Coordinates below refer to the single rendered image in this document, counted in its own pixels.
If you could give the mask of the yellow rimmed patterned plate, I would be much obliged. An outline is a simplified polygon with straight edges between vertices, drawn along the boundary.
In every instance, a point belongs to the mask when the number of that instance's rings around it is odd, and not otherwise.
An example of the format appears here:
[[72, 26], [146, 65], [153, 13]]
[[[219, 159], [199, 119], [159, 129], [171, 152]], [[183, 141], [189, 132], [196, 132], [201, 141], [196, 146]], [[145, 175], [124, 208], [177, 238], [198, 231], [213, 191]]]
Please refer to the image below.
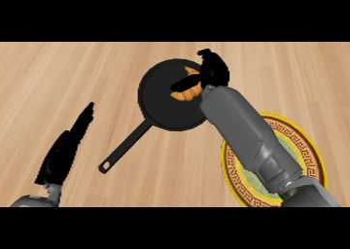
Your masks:
[[[326, 188], [325, 162], [319, 149], [298, 125], [285, 117], [260, 113], [275, 131], [279, 144], [301, 166], [304, 176], [313, 177]], [[279, 207], [281, 198], [270, 194], [257, 176], [248, 171], [226, 144], [221, 143], [221, 169], [233, 197], [244, 207]]]

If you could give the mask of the black frying pan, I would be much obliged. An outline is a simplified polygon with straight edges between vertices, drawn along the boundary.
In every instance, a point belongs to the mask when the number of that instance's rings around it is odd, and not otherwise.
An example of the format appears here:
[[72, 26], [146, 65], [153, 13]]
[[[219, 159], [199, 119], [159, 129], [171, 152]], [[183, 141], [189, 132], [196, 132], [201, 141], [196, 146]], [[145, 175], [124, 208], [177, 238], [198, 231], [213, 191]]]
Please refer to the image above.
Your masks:
[[190, 101], [177, 101], [171, 97], [171, 84], [186, 77], [186, 67], [198, 70], [201, 65], [187, 59], [174, 58], [159, 62], [145, 73], [137, 88], [143, 122], [99, 164], [102, 173], [109, 171], [152, 126], [168, 131], [185, 131], [205, 122], [199, 109], [202, 98], [196, 96]]

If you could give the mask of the orange croissant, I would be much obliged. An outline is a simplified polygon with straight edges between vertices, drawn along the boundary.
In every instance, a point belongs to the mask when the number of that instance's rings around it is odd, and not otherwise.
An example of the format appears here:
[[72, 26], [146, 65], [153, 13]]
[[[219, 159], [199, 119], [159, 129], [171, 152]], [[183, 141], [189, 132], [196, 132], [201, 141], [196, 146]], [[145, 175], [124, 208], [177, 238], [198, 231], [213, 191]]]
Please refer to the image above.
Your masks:
[[[185, 66], [185, 71], [186, 71], [186, 75], [198, 74], [198, 71], [187, 66]], [[201, 94], [201, 91], [202, 91], [201, 84], [196, 84], [193, 87], [186, 89], [183, 92], [174, 91], [171, 93], [171, 98], [177, 101], [190, 101]]]

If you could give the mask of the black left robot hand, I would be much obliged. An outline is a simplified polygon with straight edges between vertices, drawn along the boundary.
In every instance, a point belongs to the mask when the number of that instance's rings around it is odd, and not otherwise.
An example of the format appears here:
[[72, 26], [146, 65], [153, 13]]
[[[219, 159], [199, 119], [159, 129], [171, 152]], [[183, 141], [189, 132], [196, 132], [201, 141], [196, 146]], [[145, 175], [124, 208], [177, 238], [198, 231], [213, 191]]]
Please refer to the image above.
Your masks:
[[53, 143], [34, 180], [38, 185], [62, 185], [66, 180], [75, 160], [77, 147], [93, 121], [93, 106], [94, 103], [90, 102], [77, 117], [72, 128], [63, 131]]

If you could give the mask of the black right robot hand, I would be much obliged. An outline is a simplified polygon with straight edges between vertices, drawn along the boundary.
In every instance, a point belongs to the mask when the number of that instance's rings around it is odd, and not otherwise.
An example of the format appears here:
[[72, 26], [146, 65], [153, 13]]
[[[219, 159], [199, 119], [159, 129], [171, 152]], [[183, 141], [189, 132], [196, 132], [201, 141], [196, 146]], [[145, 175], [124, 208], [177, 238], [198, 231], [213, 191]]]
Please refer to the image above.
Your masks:
[[207, 85], [214, 87], [227, 86], [229, 70], [224, 61], [217, 53], [204, 49], [196, 53], [202, 57], [199, 73], [186, 76], [171, 85], [171, 91], [183, 92], [196, 85], [204, 88]]

